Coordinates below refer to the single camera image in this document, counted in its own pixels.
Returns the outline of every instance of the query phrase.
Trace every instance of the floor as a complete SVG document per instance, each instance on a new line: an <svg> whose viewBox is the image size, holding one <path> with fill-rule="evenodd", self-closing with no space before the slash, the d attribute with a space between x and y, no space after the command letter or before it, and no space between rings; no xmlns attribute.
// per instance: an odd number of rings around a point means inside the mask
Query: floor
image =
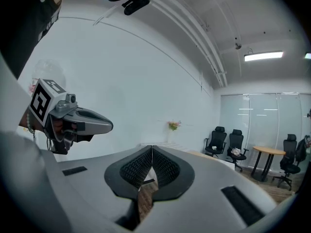
<svg viewBox="0 0 311 233"><path fill-rule="evenodd" d="M291 175L289 178L293 182L292 182L292 190L289 191L288 190L289 187L285 182L281 184L280 188L277 188L278 180L272 181L273 176L281 176L283 175L282 173L268 174L267 176L268 181L262 183L254 180L250 176L252 169L243 168L243 172L240 172L240 169L236 169L236 172L239 172L244 177L248 178L255 184L259 185L276 201L277 204L281 203L283 200L294 194L299 189L304 177L304 174ZM143 221L144 218L146 218L146 216L150 212L152 208L152 194L157 190L158 187L156 182L145 184L140 188L140 191L138 193L138 211L141 221Z"/></svg>

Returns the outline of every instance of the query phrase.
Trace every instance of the black table leg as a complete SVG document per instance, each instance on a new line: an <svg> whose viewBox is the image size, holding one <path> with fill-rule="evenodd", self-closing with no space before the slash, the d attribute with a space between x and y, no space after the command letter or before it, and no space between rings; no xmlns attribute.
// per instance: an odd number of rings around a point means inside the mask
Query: black table leg
<svg viewBox="0 0 311 233"><path fill-rule="evenodd" d="M271 158L271 154L269 154L269 156L268 156L268 159L267 159L266 165L264 166L264 170L262 171L261 175L264 175L264 173L266 172L267 167L268 167L269 162L270 162L270 158Z"/></svg>
<svg viewBox="0 0 311 233"><path fill-rule="evenodd" d="M269 161L269 165L266 169L266 172L264 173L263 177L262 177L262 180L261 181L265 181L265 179L267 178L267 174L269 172L269 169L271 167L271 164L272 164L272 161L273 161L273 157L274 157L274 154L271 154L271 158L270 158L270 161Z"/></svg>
<svg viewBox="0 0 311 233"><path fill-rule="evenodd" d="M253 171L252 171L252 173L251 173L251 176L253 176L254 173L255 173L255 171L256 171L256 168L257 168L257 165L258 165L260 156L261 156L261 152L259 152L259 154L258 154L258 157L257 157L257 160L256 160L256 164L255 164L254 169L253 169Z"/></svg>

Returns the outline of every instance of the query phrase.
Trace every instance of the ceiling light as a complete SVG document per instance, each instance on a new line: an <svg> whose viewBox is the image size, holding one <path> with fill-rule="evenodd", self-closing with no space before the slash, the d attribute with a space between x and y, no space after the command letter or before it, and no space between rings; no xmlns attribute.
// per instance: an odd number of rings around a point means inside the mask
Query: ceiling light
<svg viewBox="0 0 311 233"><path fill-rule="evenodd" d="M282 56L283 56L282 51L262 52L262 53L252 53L252 54L244 55L244 59L245 61L252 61L252 60L281 58Z"/></svg>

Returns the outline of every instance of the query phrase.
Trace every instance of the vase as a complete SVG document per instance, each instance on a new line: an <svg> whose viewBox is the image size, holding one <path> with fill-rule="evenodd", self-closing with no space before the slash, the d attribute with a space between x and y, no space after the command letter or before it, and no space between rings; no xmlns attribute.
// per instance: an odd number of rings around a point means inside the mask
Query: vase
<svg viewBox="0 0 311 233"><path fill-rule="evenodd" d="M173 142L173 135L174 135L174 131L173 130L168 130L167 140L166 140L168 143L172 143Z"/></svg>

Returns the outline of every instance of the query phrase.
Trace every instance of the office chair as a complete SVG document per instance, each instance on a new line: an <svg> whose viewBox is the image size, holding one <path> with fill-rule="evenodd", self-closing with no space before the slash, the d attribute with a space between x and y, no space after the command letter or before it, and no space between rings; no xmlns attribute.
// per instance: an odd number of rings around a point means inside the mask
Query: office chair
<svg viewBox="0 0 311 233"><path fill-rule="evenodd" d="M216 127L215 130L212 132L212 139L207 145L207 142L209 138L205 138L206 140L206 147L205 147L205 154L209 156L214 156L216 155L218 158L217 154L222 154L225 149L225 138L227 137L227 133L225 133L225 128L224 127Z"/></svg>
<svg viewBox="0 0 311 233"><path fill-rule="evenodd" d="M233 160L232 163L234 163L234 166L238 167L240 169L240 172L243 171L242 167L240 167L237 164L237 161L243 161L246 160L245 153L248 151L247 149L244 149L244 153L240 154L240 156L236 156L233 153L231 153L232 149L237 148L237 149L242 149L242 142L244 139L244 136L242 135L241 130L233 130L233 132L229 135L230 138L230 146L227 149L227 155L230 156Z"/></svg>
<svg viewBox="0 0 311 233"><path fill-rule="evenodd" d="M288 134L287 139L283 141L283 146L286 153L283 159L280 161L280 167L282 170L285 171L285 176L274 176L272 178L272 181L274 181L274 179L279 179L277 187L280 187L281 183L285 181L290 186L289 191L291 191L292 180L290 180L288 177L290 174L296 174L300 172L300 168L298 167L299 163L296 166L293 164L295 160L295 151L297 146L296 135Z"/></svg>

